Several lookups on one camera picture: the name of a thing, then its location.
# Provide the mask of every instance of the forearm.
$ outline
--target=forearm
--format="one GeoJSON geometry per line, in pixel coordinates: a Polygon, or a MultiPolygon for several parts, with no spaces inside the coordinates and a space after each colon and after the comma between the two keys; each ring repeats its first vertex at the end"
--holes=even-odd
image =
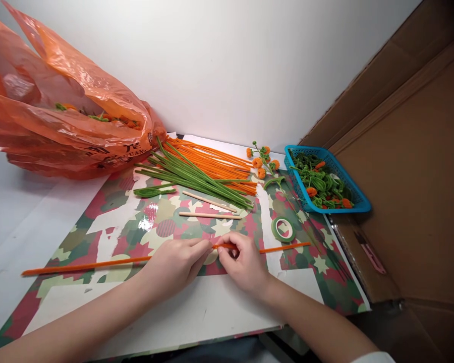
{"type": "Polygon", "coordinates": [[[262,301],[276,311],[325,363],[352,362],[379,349],[347,319],[273,278],[262,301]]]}
{"type": "Polygon", "coordinates": [[[142,316],[151,303],[134,277],[97,299],[0,349],[0,362],[84,361],[142,316]]]}

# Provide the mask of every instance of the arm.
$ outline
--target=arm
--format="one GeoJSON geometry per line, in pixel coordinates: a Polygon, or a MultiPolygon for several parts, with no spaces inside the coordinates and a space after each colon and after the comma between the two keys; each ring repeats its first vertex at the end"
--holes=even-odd
{"type": "Polygon", "coordinates": [[[352,362],[378,351],[347,319],[269,274],[252,239],[230,232],[217,242],[223,243],[239,249],[237,259],[218,249],[220,262],[237,286],[275,311],[323,362],[352,362]]]}
{"type": "Polygon", "coordinates": [[[184,289],[208,253],[204,239],[169,240],[134,277],[0,349],[0,362],[84,361],[149,309],[184,289]]]}

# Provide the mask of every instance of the blue plastic basket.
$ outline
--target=blue plastic basket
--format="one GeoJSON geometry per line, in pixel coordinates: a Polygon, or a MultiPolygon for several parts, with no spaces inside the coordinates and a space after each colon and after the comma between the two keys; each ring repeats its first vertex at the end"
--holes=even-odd
{"type": "Polygon", "coordinates": [[[357,187],[355,182],[350,178],[348,173],[343,169],[343,167],[339,164],[338,160],[335,158],[333,154],[331,154],[328,150],[323,148],[315,148],[315,147],[308,147],[308,146],[296,146],[296,145],[287,145],[284,150],[286,151],[286,157],[284,159],[284,163],[286,164],[286,168],[288,168],[288,174],[291,178],[294,189],[298,194],[298,197],[301,199],[303,209],[306,212],[318,212],[318,213],[361,213],[361,212],[368,212],[372,209],[370,202],[368,201],[367,197],[362,193],[362,191],[357,187]],[[340,209],[321,209],[316,207],[306,192],[306,188],[301,181],[301,177],[297,170],[291,169],[290,166],[295,166],[293,159],[291,157],[291,153],[293,156],[297,156],[299,153],[304,153],[308,155],[316,155],[318,158],[323,159],[326,162],[326,166],[331,169],[333,174],[336,174],[345,185],[350,188],[352,191],[352,199],[351,201],[355,204],[353,208],[340,208],[340,209]]]}

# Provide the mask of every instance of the floral tape roll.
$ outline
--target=floral tape roll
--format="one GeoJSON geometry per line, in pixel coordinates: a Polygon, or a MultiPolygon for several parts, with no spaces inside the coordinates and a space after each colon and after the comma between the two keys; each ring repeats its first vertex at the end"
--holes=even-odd
{"type": "Polygon", "coordinates": [[[271,224],[271,229],[272,229],[272,234],[274,234],[274,237],[276,240],[281,241],[283,243],[289,243],[292,240],[294,240],[294,230],[293,230],[293,224],[286,218],[283,217],[278,217],[275,220],[272,221],[271,224]],[[281,233],[279,232],[277,224],[279,222],[283,222],[287,227],[288,227],[288,236],[283,237],[281,233]]]}

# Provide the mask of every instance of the hand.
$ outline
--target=hand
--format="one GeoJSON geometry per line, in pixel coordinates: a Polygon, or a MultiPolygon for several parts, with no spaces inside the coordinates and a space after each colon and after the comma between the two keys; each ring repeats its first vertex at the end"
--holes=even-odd
{"type": "Polygon", "coordinates": [[[236,285],[255,298],[261,299],[272,281],[259,255],[254,240],[237,232],[229,232],[217,241],[218,245],[233,243],[239,249],[239,256],[233,259],[227,249],[218,248],[218,257],[236,285]]]}
{"type": "Polygon", "coordinates": [[[135,276],[144,281],[141,286],[147,290],[148,302],[161,303],[192,283],[211,251],[207,239],[165,241],[135,276]]]}

